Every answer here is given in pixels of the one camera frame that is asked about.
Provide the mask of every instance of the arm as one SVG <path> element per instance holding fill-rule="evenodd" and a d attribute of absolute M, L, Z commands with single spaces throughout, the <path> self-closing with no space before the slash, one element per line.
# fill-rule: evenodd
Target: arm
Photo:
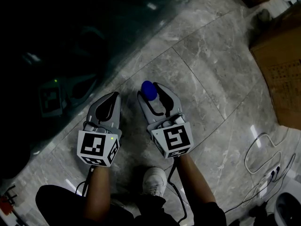
<path fill-rule="evenodd" d="M 180 156 L 177 162 L 177 169 L 187 200 L 195 215 L 199 205 L 215 202 L 215 197 L 210 187 L 189 154 Z"/>
<path fill-rule="evenodd" d="M 110 175 L 109 168 L 95 167 L 90 179 L 84 217 L 96 222 L 102 222 L 110 209 Z"/>

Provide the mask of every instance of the electrical outlet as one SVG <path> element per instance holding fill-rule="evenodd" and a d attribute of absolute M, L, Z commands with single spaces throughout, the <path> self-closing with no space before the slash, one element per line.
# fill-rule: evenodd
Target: electrical outlet
<path fill-rule="evenodd" d="M 277 175 L 277 167 L 280 167 L 280 163 L 275 164 L 266 172 L 265 177 L 268 181 L 271 180 L 272 171 L 275 172 L 274 177 L 273 177 L 273 180 L 275 180 L 276 175 Z"/>
<path fill-rule="evenodd" d="M 266 173 L 265 173 L 265 181 L 263 184 L 261 184 L 261 186 L 258 188 L 258 192 L 259 193 L 259 197 L 262 198 L 268 191 L 268 188 L 266 187 L 268 185 L 268 183 L 270 182 L 271 178 L 272 178 L 272 171 L 275 172 L 273 180 L 275 180 L 276 175 L 277 175 L 277 167 L 280 167 L 280 163 L 275 164 L 273 167 L 271 167 Z"/>

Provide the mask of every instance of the black pants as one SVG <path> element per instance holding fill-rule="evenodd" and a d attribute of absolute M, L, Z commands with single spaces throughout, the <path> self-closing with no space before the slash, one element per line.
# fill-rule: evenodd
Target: black pants
<path fill-rule="evenodd" d="M 266 216 L 259 216 L 256 217 L 253 226 L 277 226 L 277 223 L 274 218 L 274 214 L 266 215 Z"/>
<path fill-rule="evenodd" d="M 85 198 L 59 186 L 42 186 L 36 195 L 36 204 L 50 226 L 56 225 L 97 225 L 82 215 Z M 134 216 L 127 210 L 111 205 L 109 215 L 102 225 L 164 225 L 179 224 L 162 208 L 165 199 L 158 196 L 142 195 L 136 201 L 141 215 Z"/>

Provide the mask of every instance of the white sneaker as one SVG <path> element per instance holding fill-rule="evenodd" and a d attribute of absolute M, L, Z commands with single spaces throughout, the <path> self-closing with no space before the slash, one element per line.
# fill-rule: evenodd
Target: white sneaker
<path fill-rule="evenodd" d="M 148 169 L 143 177 L 143 193 L 162 197 L 166 189 L 167 177 L 161 168 Z"/>

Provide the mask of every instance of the person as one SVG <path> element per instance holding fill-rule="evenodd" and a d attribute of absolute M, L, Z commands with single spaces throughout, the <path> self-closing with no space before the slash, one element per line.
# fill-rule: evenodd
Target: person
<path fill-rule="evenodd" d="M 196 226 L 225 226 L 226 217 L 218 207 L 206 180 L 189 154 L 175 159 Z M 86 197 L 67 189 L 46 185 L 36 195 L 36 204 L 50 226 L 54 225 L 157 225 L 178 226 L 164 212 L 163 194 L 167 185 L 165 172 L 149 168 L 143 177 L 143 193 L 136 200 L 141 215 L 134 216 L 122 207 L 111 204 L 110 169 L 96 167 Z"/>

